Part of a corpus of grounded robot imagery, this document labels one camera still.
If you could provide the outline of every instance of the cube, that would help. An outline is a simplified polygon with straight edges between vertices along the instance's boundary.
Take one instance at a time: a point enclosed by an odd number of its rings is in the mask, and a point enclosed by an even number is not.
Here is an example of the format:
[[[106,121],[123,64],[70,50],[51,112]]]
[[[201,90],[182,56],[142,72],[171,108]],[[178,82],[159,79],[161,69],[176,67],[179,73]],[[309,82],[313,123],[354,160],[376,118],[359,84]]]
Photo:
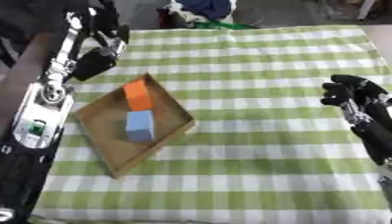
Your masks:
[[[135,80],[122,86],[130,110],[148,110],[152,108],[151,99],[144,80]]]
[[[132,142],[154,139],[154,119],[151,110],[131,111],[127,114],[127,137]]]

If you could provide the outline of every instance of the wooden tray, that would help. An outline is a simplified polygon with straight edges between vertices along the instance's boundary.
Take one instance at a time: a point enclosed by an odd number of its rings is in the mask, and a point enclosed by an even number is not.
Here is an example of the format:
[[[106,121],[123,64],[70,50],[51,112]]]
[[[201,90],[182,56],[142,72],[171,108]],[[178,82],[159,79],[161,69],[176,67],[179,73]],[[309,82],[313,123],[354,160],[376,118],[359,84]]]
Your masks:
[[[134,81],[138,79],[145,79],[152,99],[154,141],[133,143],[127,139],[125,125],[130,109],[123,87],[74,113],[115,179],[127,174],[130,168],[161,148],[169,138],[186,132],[194,125],[192,116],[151,76],[145,74]]]

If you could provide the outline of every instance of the blue block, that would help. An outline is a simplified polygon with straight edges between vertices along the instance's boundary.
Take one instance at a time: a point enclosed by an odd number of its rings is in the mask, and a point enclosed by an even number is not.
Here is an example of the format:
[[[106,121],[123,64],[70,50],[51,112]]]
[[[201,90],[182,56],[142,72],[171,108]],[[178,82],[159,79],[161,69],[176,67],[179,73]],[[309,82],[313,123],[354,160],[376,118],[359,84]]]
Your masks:
[[[154,118],[151,110],[131,111],[127,114],[127,137],[133,142],[154,139]]]

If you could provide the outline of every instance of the green checkered tablecloth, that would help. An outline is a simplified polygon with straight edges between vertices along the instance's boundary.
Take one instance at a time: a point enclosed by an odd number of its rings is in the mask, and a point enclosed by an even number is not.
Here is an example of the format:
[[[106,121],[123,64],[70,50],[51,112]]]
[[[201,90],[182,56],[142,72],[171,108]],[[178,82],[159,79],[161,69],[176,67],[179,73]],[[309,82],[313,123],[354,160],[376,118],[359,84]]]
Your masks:
[[[74,109],[146,72],[196,126],[114,180],[70,119],[35,214],[83,223],[387,222],[360,140],[339,109],[319,103],[331,74],[392,90],[386,62],[357,26],[132,31],[117,67],[74,85]]]

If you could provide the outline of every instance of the orange block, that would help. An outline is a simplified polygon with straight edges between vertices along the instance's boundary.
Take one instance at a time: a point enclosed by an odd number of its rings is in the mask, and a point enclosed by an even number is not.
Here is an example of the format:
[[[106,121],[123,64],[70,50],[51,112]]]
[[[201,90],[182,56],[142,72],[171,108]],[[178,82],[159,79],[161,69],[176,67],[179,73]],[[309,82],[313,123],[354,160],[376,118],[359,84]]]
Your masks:
[[[131,110],[147,110],[152,108],[151,99],[144,80],[135,80],[122,86]]]

